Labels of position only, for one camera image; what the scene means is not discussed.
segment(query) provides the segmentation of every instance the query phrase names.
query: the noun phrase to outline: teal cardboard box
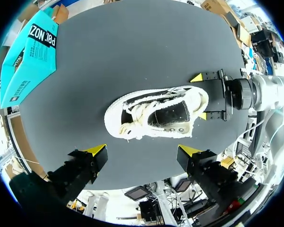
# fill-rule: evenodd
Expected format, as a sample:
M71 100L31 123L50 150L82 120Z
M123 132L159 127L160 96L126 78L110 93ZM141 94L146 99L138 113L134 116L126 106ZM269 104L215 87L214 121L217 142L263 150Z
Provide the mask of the teal cardboard box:
M20 31L1 68L0 107L19 105L56 71L58 24L38 11Z

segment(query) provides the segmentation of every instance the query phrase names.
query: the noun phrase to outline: gray circular platform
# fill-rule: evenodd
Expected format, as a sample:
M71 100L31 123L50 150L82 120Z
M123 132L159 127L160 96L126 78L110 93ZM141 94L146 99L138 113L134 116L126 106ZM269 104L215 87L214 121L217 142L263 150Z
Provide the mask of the gray circular platform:
M67 154L107 144L108 162L93 185L108 190L183 173L178 144L222 152L246 128L248 112L230 121L197 119L192 138L111 137L104 113L136 90L188 85L202 71L224 69L236 78L244 67L233 34L218 15L168 0L123 0L96 7L59 26L57 71L20 105L29 143L45 171ZM206 86L220 102L218 87Z

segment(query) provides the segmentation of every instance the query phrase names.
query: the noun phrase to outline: cardboard box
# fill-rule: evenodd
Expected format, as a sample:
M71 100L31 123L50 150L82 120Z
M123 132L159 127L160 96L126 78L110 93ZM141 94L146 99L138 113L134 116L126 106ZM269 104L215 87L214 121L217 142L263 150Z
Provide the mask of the cardboard box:
M1 68L1 108L19 105L56 71L57 31L58 25L41 10L20 31Z
M255 17L251 16L251 19L253 20L253 22L255 23L255 25L260 26L260 21L258 21L258 19L256 19Z
M36 12L39 11L39 7L33 3L30 3L18 16L18 20L20 22L27 20L29 21L35 14Z
M241 49L242 48L242 42L240 39L237 38L237 30L231 26L230 22L226 19L226 17L224 15L220 15L224 20L225 22L229 25L232 33L233 33L233 36L235 37L236 41L237 41L237 44L239 46L239 48Z
M201 4L201 7L207 11L218 15L223 15L225 17L230 12L235 20L237 20L244 27L244 24L241 23L240 19L236 16L235 12L225 0L206 0Z
M18 147L23 155L23 157L26 160L29 160L31 162L27 162L29 167L40 177L45 177L46 172L42 168L42 166L39 163L37 158L35 157L29 143L26 137L26 134L24 132L21 116L13 117L10 119L11 127L14 132L14 140L18 144Z
M238 28L238 25L240 24L240 21L237 20L237 17L235 17L231 12L228 12L225 15L225 18L228 22L228 24L232 27L234 27L235 29Z
M68 9L61 4L61 6L55 6L53 8L52 19L57 24L61 24L68 19L69 11Z
M241 40L246 46L251 46L251 35L240 24L237 28L237 38Z

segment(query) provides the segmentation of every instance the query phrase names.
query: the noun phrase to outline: cable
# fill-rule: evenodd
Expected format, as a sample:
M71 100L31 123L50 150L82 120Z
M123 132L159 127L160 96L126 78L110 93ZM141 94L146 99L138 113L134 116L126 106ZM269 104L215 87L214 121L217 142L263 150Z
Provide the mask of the cable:
M255 129L256 127L260 126L264 121L265 121L265 119L261 120L261 121L260 121L258 124L256 124L255 126L249 128L249 129L247 129L245 132L243 132L241 135L239 135L239 136L237 137L237 139L235 140L235 142L233 143L233 146L232 146L232 158L233 158L234 162L236 163L236 165L238 165L238 162L237 162L237 160L236 160L235 147L236 147L236 145L237 145L238 139L239 139L241 136L243 136L246 132L249 132L249 131Z
M175 189L172 188L171 190L172 190L173 193L176 195L177 200L179 200L179 207L180 207L180 209L182 210L182 214L183 214L183 216L185 217L188 226L189 226L189 227L192 227L191 223L190 223L189 220L188 220L188 216L187 216L187 214L186 214L186 212L185 212L185 208L184 208L184 206L183 206L183 204L182 204L182 202L181 202L181 199L179 198L179 195L177 194L177 192L175 191Z
M33 162L33 161L27 160L27 159L25 159L25 158L17 157L17 156L14 156L14 157L15 157L15 158L22 159L22 160L26 160L27 162L32 162L32 163L36 163L36 164L39 164L39 165L40 165L40 163L38 163L38 162Z

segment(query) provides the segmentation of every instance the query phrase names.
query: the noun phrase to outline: white sneaker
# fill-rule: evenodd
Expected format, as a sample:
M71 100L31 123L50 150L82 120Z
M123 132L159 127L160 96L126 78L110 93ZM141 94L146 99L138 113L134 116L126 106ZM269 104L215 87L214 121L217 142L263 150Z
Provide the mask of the white sneaker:
M192 137L194 121L208 101L208 94L194 86L132 92L110 105L105 127L113 137L126 140L140 140L145 135Z

